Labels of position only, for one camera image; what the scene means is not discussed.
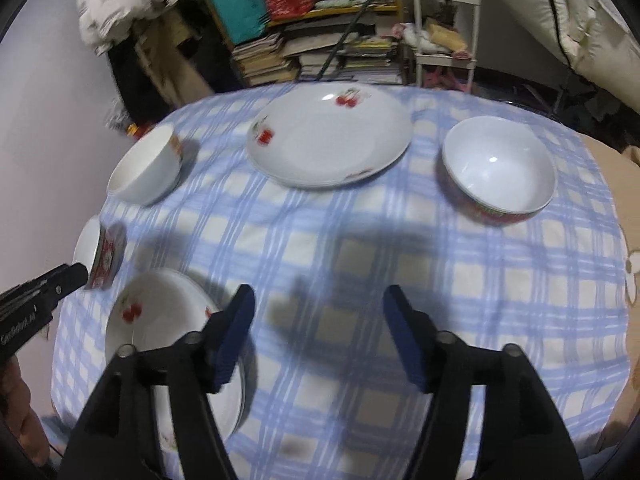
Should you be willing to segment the person's left hand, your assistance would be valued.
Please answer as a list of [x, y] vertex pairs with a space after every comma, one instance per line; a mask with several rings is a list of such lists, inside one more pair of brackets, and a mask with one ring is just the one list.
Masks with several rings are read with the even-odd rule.
[[1, 418], [29, 459], [41, 467], [50, 457], [49, 441], [40, 419], [30, 406], [30, 390], [21, 375], [16, 356], [1, 365], [1, 400], [6, 408]]

